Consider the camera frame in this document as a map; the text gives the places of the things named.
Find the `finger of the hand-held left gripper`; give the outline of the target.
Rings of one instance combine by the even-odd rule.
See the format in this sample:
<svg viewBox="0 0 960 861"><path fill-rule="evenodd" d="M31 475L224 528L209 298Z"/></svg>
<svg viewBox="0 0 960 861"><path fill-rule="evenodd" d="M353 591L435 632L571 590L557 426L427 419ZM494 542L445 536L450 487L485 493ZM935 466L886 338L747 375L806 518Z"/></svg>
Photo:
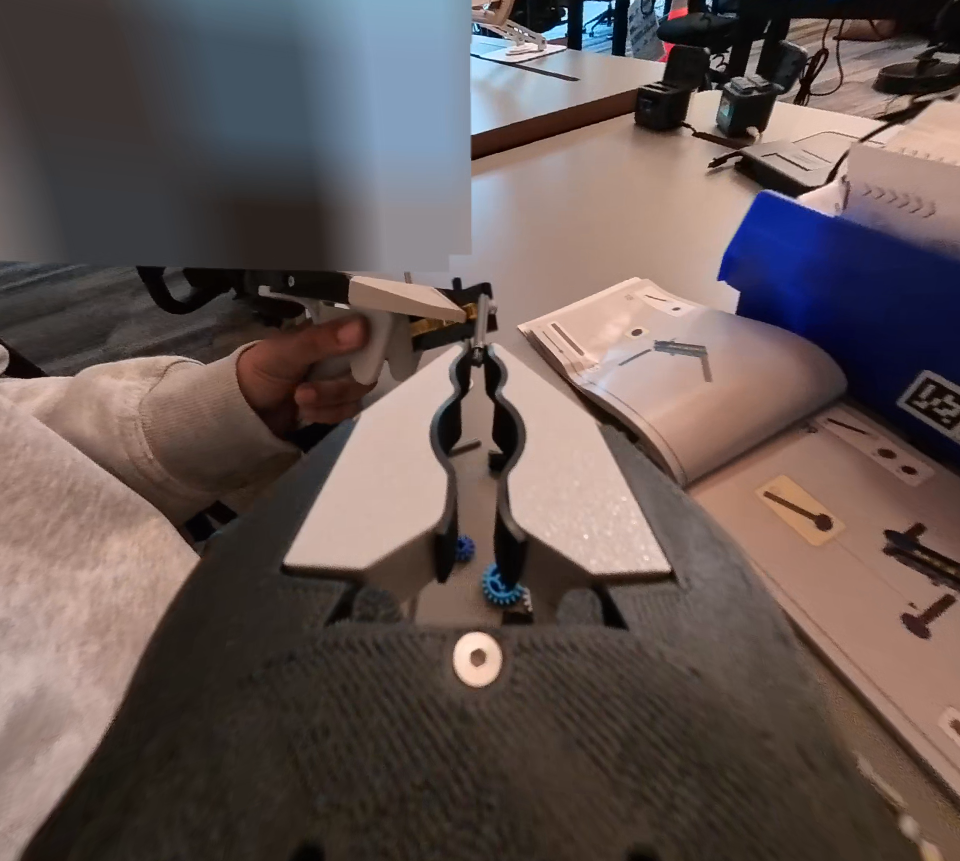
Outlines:
<svg viewBox="0 0 960 861"><path fill-rule="evenodd" d="M377 383L383 368L402 383L415 373L415 351L409 315L369 316L370 383Z"/></svg>
<svg viewBox="0 0 960 861"><path fill-rule="evenodd" d="M467 321L466 310L434 287L371 276L349 279L348 306L445 323Z"/></svg>

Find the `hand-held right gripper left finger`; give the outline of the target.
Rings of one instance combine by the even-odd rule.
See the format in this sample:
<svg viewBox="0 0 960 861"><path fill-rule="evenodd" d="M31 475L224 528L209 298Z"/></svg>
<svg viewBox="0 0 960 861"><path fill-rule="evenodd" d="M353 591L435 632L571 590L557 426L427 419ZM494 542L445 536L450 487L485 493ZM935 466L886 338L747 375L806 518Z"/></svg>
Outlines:
<svg viewBox="0 0 960 861"><path fill-rule="evenodd" d="M359 415L284 555L286 573L400 602L450 579L459 536L450 449L471 350L466 341L443 349Z"/></svg>

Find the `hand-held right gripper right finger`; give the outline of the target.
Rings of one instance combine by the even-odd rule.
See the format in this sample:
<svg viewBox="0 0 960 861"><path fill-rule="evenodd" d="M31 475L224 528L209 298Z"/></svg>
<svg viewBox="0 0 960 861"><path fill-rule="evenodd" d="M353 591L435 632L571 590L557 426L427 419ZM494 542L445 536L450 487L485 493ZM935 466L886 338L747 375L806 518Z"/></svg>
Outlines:
<svg viewBox="0 0 960 861"><path fill-rule="evenodd" d="M505 584L556 611L570 591L669 578L671 564L605 436L500 344L484 355L500 456L494 558Z"/></svg>

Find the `black yellow lego beam assembly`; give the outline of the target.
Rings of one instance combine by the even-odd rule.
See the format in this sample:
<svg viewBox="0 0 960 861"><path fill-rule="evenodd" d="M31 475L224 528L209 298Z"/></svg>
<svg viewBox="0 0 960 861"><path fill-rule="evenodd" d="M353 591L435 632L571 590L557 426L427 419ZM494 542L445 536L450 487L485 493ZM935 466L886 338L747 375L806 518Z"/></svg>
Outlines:
<svg viewBox="0 0 960 861"><path fill-rule="evenodd" d="M498 331L498 306L491 282L465 286L459 277L455 277L450 288L440 288L438 291L462 309L466 320L456 322L437 315L408 315L413 351L432 351L451 344L471 342L474 339L482 296L487 297L485 338L488 339Z"/></svg>

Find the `pile of loose lego pieces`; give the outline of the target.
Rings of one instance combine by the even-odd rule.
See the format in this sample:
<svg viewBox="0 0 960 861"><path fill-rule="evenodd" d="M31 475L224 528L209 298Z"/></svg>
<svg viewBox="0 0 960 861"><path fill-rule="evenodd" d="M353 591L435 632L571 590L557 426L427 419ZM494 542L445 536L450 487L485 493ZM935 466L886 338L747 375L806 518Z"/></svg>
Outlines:
<svg viewBox="0 0 960 861"><path fill-rule="evenodd" d="M524 623L532 618L529 589L508 583L496 560L501 454L480 437L467 436L454 447L452 461L458 531L447 586L453 605L468 617L493 622L505 616L509 623Z"/></svg>

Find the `lego instruction booklet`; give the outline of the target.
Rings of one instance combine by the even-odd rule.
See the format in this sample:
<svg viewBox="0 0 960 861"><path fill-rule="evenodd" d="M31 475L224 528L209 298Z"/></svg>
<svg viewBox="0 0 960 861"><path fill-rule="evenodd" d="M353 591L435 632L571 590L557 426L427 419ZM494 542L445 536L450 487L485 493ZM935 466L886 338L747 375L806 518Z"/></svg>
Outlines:
<svg viewBox="0 0 960 861"><path fill-rule="evenodd" d="M518 330L690 492L958 795L958 476L846 403L811 341L648 279Z"/></svg>

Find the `person's left hand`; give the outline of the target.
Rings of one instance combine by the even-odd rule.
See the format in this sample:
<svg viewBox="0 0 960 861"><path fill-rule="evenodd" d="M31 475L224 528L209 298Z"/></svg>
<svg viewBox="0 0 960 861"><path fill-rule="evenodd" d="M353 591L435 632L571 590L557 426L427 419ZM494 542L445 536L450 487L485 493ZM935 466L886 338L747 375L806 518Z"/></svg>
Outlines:
<svg viewBox="0 0 960 861"><path fill-rule="evenodd" d="M337 425L355 417L373 387L349 372L311 379L319 365L361 351L368 340L366 318L349 315L321 324L303 323L245 348L236 377L246 403L270 432L288 440L302 426Z"/></svg>

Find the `blue storage bin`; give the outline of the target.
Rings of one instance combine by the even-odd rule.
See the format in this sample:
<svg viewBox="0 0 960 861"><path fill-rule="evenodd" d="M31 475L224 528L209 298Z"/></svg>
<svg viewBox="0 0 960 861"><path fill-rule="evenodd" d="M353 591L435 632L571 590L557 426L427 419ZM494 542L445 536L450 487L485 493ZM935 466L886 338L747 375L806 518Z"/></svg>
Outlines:
<svg viewBox="0 0 960 861"><path fill-rule="evenodd" d="M958 468L957 260L762 191L717 279L737 314L812 342L854 402Z"/></svg>

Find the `black charger case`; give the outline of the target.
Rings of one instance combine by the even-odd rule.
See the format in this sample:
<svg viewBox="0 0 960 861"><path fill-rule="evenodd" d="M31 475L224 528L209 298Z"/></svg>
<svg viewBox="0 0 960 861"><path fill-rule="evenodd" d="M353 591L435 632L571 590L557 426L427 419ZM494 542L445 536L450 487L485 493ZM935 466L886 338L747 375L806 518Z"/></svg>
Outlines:
<svg viewBox="0 0 960 861"><path fill-rule="evenodd" d="M657 133L678 130L687 120L690 99L710 85L707 49L678 44L669 53L663 77L637 89L633 120Z"/></svg>

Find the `teal black battery pack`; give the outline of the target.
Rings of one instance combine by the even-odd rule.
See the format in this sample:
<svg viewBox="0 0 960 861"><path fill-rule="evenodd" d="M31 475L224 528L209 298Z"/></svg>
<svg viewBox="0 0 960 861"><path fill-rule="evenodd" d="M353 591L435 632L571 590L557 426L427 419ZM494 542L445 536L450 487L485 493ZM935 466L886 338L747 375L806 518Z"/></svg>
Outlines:
<svg viewBox="0 0 960 861"><path fill-rule="evenodd" d="M721 93L716 127L727 137L746 137L752 131L762 135L781 93L777 84L760 75L732 78Z"/></svg>

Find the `black flat power hub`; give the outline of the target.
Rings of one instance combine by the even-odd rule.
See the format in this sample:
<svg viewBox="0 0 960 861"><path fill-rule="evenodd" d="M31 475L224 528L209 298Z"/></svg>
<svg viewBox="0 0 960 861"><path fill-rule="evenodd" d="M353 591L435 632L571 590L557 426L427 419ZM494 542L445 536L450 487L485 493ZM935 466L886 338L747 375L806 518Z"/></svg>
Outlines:
<svg viewBox="0 0 960 861"><path fill-rule="evenodd" d="M780 137L770 132L742 137L695 131L697 139L724 149L707 171L731 167L761 190L798 197L829 182L831 171L861 136L852 129L828 129L803 137Z"/></svg>

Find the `white printed paper bags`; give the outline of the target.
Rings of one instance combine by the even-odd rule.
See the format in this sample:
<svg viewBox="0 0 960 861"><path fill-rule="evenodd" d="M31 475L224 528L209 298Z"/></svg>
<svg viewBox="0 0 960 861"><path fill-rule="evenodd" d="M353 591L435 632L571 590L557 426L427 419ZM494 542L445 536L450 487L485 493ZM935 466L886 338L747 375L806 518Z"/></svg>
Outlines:
<svg viewBox="0 0 960 861"><path fill-rule="evenodd" d="M959 257L959 101L937 99L888 138L855 144L800 204Z"/></svg>

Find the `black round lamp base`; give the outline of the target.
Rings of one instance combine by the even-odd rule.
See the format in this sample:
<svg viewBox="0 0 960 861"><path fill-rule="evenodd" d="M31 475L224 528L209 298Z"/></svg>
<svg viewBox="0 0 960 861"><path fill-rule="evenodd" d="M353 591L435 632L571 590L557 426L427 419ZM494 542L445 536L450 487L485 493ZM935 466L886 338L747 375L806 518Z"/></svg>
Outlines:
<svg viewBox="0 0 960 861"><path fill-rule="evenodd" d="M913 60L881 68L872 88L891 96L923 96L959 87L959 0L949 0L933 23L930 44Z"/></svg>

